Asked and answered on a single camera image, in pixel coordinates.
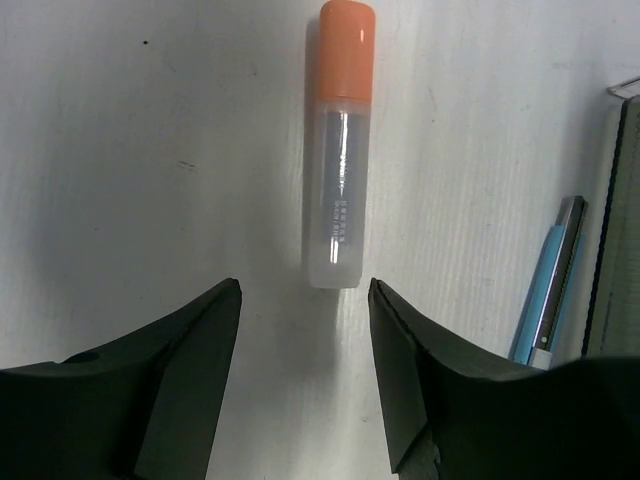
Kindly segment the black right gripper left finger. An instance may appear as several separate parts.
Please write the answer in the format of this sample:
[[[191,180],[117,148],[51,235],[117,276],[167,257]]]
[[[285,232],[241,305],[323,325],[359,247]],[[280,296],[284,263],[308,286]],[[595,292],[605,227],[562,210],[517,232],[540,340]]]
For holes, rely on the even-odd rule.
[[[241,304],[227,279],[114,341],[3,370],[2,477],[204,478]]]

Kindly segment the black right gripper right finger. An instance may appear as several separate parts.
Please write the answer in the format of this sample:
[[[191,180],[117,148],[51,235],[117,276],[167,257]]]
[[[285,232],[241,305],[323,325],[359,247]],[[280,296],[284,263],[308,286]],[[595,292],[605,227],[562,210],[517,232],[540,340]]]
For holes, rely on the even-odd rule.
[[[639,361],[595,357],[538,370],[369,288],[390,467],[401,479],[635,479]]]

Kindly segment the clear acrylic drawer organizer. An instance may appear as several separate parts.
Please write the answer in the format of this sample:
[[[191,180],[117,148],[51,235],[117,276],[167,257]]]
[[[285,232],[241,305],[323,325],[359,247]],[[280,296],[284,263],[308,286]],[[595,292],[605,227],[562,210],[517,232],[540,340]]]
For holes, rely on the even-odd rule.
[[[639,354],[639,79],[611,86],[608,167],[581,355]]]

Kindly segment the orange cap highlighter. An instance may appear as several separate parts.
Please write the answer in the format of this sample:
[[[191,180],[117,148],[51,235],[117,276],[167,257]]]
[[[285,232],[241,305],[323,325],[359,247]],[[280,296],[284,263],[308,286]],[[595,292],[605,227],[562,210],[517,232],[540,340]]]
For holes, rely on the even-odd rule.
[[[362,276],[375,27],[360,1],[327,1],[319,12],[307,255],[315,288],[355,288]]]

